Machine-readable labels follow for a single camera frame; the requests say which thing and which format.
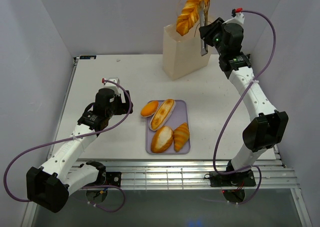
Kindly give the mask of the metal kitchen tongs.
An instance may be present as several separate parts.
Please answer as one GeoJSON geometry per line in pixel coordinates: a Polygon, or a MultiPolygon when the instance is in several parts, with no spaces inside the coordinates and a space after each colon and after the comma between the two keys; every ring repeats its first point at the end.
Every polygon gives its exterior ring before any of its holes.
{"type": "Polygon", "coordinates": [[[206,26],[208,25],[208,5],[205,1],[200,2],[199,6],[199,33],[200,33],[200,54],[201,56],[205,56],[208,54],[208,46],[205,42],[205,34],[204,30],[206,26]]]}

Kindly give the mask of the long braided fake bread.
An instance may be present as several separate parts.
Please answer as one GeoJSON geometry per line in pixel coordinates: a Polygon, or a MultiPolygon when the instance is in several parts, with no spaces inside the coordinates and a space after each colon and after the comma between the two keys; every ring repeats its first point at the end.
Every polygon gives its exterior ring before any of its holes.
{"type": "Polygon", "coordinates": [[[177,17],[176,32],[178,34],[186,35],[199,20],[201,3],[204,3],[204,16],[208,17],[210,0],[187,0],[181,14],[177,17]]]}

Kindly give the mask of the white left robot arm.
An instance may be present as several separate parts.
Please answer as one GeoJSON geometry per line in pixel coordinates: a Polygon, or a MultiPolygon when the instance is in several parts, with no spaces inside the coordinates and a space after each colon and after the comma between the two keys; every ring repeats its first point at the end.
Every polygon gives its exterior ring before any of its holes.
{"type": "Polygon", "coordinates": [[[26,174],[27,198],[53,213],[59,212],[70,195],[86,185],[100,187],[106,182],[106,167],[90,160],[76,171],[70,171],[85,149],[104,130],[114,115],[130,112],[130,102],[122,102],[118,87],[103,87],[77,121],[71,139],[39,168],[26,174]]]}

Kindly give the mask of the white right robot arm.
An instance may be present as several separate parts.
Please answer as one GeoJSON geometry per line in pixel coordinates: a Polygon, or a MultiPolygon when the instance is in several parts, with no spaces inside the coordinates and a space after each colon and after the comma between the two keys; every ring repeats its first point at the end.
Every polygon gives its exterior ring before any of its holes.
{"type": "Polygon", "coordinates": [[[249,114],[250,123],[242,132],[243,145],[222,173],[211,171],[211,187],[256,185],[252,166],[267,150],[280,143],[289,117],[278,111],[267,99],[255,79],[249,58],[241,51],[244,38],[242,23],[235,18],[199,28],[205,44],[214,47],[219,55],[219,66],[238,91],[249,114]]]}

